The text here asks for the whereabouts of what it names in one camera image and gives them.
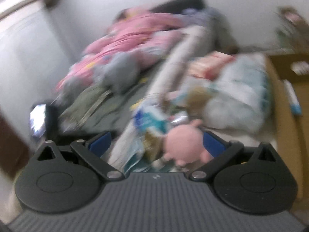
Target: pink toy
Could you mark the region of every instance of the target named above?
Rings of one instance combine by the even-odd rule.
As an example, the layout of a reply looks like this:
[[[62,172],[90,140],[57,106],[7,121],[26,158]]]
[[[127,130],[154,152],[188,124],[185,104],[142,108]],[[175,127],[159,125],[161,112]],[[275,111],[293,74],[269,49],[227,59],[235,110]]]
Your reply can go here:
[[[197,128],[201,124],[201,120],[193,120],[189,125],[179,125],[170,130],[164,139],[163,158],[175,160],[180,167],[197,160],[203,163],[210,161],[213,157],[204,148],[203,133]]]

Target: pink blanket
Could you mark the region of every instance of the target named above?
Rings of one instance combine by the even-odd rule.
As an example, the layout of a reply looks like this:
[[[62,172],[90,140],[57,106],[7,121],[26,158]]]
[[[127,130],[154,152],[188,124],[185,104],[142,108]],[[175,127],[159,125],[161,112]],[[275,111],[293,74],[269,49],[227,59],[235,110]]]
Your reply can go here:
[[[86,58],[74,64],[67,76],[57,85],[60,90],[65,82],[71,77],[79,77],[86,86],[92,84],[92,67],[94,65],[105,65],[118,52],[125,52],[134,49],[138,45],[149,41],[149,45],[162,45],[161,41],[166,38],[156,39],[151,43],[151,36],[154,32],[182,27],[182,21],[172,14],[151,14],[147,13],[120,21],[110,27],[110,34],[103,37],[86,49]]]

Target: plastic bag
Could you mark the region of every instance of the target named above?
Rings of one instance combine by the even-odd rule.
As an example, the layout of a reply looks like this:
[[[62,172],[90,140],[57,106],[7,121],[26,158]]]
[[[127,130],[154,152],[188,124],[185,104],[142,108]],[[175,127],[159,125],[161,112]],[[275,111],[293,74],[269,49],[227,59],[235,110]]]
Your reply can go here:
[[[264,65],[239,56],[213,83],[217,91],[203,111],[206,126],[256,133],[270,114],[271,90]]]

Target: gray bed sheet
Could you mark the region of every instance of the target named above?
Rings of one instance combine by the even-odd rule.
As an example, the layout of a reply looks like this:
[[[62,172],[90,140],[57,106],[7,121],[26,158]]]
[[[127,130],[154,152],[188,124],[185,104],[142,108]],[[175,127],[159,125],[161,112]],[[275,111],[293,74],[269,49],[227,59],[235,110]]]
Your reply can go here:
[[[161,60],[142,72],[139,81],[125,94],[108,96],[87,119],[82,130],[89,133],[116,130],[121,134],[132,118],[130,107],[145,96],[148,86],[164,61]]]

